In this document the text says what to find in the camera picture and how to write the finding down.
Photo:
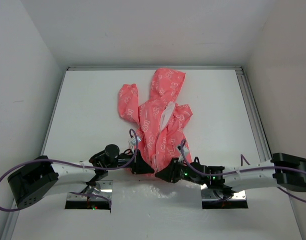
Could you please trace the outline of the pink patterned hooded jacket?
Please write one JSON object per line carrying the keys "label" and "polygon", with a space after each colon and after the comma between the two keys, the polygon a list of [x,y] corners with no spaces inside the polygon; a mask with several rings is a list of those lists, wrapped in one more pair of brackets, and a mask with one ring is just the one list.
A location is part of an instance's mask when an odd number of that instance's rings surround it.
{"label": "pink patterned hooded jacket", "polygon": [[177,146],[185,138],[183,129],[193,113],[188,104],[179,105],[177,97],[186,74],[170,68],[155,71],[148,100],[140,104],[136,84],[124,84],[118,92],[120,117],[136,123],[138,148],[146,163],[159,172],[172,158],[177,158]]}

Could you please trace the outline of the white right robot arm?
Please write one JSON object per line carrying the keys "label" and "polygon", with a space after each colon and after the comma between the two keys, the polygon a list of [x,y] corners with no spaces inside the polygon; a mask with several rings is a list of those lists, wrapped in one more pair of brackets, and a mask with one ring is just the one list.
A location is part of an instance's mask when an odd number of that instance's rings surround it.
{"label": "white right robot arm", "polygon": [[285,153],[275,153],[271,160],[257,166],[206,166],[199,161],[186,164],[173,158],[155,177],[177,183],[185,180],[223,194],[248,189],[283,187],[293,192],[306,192],[306,159]]}

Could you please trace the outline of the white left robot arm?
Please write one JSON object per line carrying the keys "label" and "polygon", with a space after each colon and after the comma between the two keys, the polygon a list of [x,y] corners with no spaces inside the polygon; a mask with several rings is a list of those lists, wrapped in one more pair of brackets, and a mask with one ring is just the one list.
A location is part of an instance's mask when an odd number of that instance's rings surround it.
{"label": "white left robot arm", "polygon": [[134,175],[154,173],[139,150],[120,152],[115,144],[93,155],[88,161],[60,164],[47,156],[40,156],[32,163],[20,167],[7,178],[16,205],[27,208],[46,196],[60,193],[91,195],[97,181],[114,169],[130,169]]}

